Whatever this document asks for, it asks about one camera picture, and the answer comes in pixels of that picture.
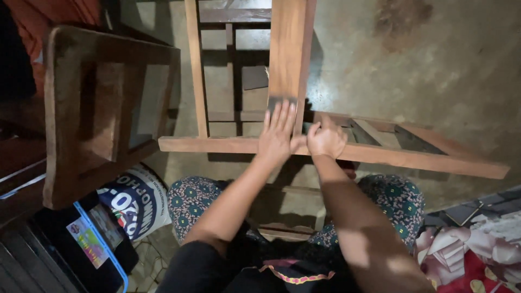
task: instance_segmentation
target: orange cloth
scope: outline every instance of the orange cloth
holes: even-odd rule
[[[100,26],[98,0],[3,0],[11,10],[18,33],[31,58],[36,96],[43,98],[45,68],[34,62],[42,53],[49,30],[58,24],[87,23]]]

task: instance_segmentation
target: floral pants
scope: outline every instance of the floral pants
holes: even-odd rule
[[[204,177],[187,177],[175,182],[168,191],[168,210],[179,242],[226,187],[227,182]],[[397,175],[370,175],[362,178],[358,186],[389,218],[403,242],[412,248],[424,217],[424,197],[408,179]],[[270,242],[258,231],[248,229],[246,236],[262,243]],[[306,243],[294,250],[293,256],[315,262],[331,263],[339,259],[337,233],[333,224],[325,225]],[[271,259],[277,258],[273,253]]]

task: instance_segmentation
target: black shirt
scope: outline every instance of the black shirt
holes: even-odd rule
[[[298,260],[265,261],[262,266],[237,267],[212,246],[194,241],[170,261],[156,293],[360,292],[350,272]]]

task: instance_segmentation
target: person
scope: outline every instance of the person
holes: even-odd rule
[[[227,186],[202,177],[172,185],[181,247],[156,292],[435,292],[410,255],[423,220],[418,188],[385,175],[357,184],[336,163],[347,139],[341,128],[323,116],[307,136],[291,138],[295,112],[287,101],[266,112],[258,153]],[[245,219],[271,172],[304,145],[333,223],[279,249]]]

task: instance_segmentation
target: wooden frame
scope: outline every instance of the wooden frame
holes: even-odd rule
[[[45,75],[44,206],[62,209],[156,152],[164,134],[178,49],[70,26],[49,34]],[[147,65],[167,65],[151,139],[129,149],[132,110]],[[84,84],[95,70],[95,85]]]
[[[230,113],[208,112],[204,89],[204,71],[201,63],[201,21],[196,0],[185,0],[188,19],[188,33],[194,92],[196,101],[199,137],[178,138],[161,137],[159,147],[165,152],[208,152],[208,153],[257,153],[257,138],[211,137],[208,133],[208,121],[262,121],[264,111],[242,111],[235,108]],[[298,100],[297,120],[294,134],[302,131],[304,121],[320,121],[320,112],[305,111],[304,99],[308,76],[309,54],[315,0],[278,0],[272,3],[271,44],[270,44],[270,79],[269,96],[284,98],[296,97]],[[219,11],[220,29],[236,21],[249,22],[250,19],[239,15],[240,9],[233,11],[233,19],[226,20],[222,15],[231,11]],[[493,179],[502,179],[510,169],[502,163],[491,162],[473,151],[461,146],[456,141],[442,135],[408,123],[397,124],[380,119],[352,117],[349,115],[327,113],[337,124],[349,127],[353,133],[366,138],[370,144],[348,142],[340,155],[341,160],[386,164],[399,167],[416,168],[437,172],[471,175]],[[403,149],[398,137],[419,145],[420,149]],[[309,155],[306,147],[295,154]]]

